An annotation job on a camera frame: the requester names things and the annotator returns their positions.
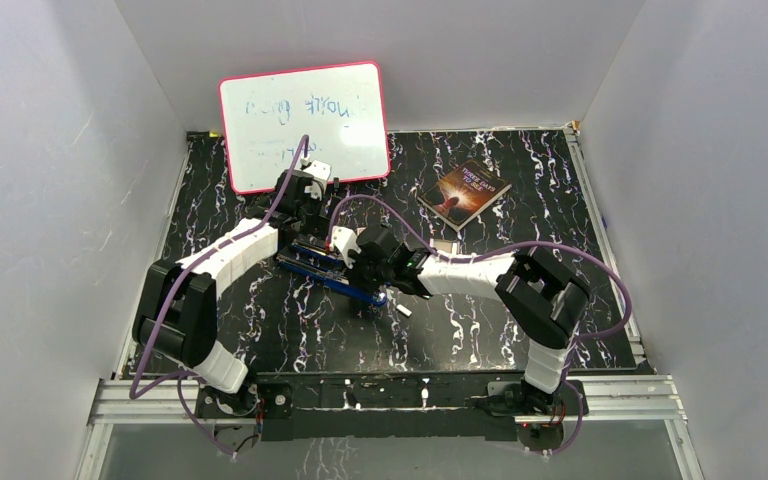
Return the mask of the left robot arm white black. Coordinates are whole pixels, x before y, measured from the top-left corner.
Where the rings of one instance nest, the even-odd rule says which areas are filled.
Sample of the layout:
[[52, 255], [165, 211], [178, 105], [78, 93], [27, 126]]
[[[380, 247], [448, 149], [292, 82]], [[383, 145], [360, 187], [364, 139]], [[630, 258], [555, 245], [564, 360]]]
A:
[[160, 353], [220, 391], [220, 403], [235, 416], [254, 411], [257, 387], [245, 380], [242, 360], [217, 338], [217, 304], [223, 292], [247, 271], [270, 259], [300, 234], [325, 227], [324, 200], [333, 189], [330, 166], [315, 161], [285, 170], [272, 205], [244, 218], [200, 252], [148, 269], [132, 338], [143, 355]]

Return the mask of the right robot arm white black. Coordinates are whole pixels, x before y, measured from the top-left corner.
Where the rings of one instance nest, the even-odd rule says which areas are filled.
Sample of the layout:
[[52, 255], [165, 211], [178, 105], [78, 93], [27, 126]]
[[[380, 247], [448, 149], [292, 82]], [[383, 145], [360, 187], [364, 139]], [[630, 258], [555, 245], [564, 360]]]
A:
[[423, 298], [459, 294], [500, 302], [528, 342], [519, 384], [492, 387], [484, 403], [495, 415], [552, 415], [573, 336], [591, 299], [587, 282], [541, 246], [516, 247], [487, 258], [411, 248], [386, 225], [331, 231], [330, 249], [346, 267], [351, 286], [375, 294], [391, 287]]

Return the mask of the whiteboard with pink frame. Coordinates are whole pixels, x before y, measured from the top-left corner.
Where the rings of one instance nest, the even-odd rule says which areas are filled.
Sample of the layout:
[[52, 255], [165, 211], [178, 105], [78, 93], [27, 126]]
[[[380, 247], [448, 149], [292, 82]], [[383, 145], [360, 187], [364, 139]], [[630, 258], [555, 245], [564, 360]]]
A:
[[390, 174], [378, 64], [356, 62], [232, 77], [218, 85], [230, 186], [275, 189], [303, 136], [342, 182]]

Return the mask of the staple box tray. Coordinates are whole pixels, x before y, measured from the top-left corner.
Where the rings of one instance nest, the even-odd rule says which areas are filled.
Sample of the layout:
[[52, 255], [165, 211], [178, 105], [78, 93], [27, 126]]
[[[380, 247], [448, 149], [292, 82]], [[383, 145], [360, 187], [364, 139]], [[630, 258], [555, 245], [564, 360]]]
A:
[[438, 252], [441, 252], [445, 255], [458, 255], [460, 253], [460, 245], [457, 241], [432, 239], [430, 244]]

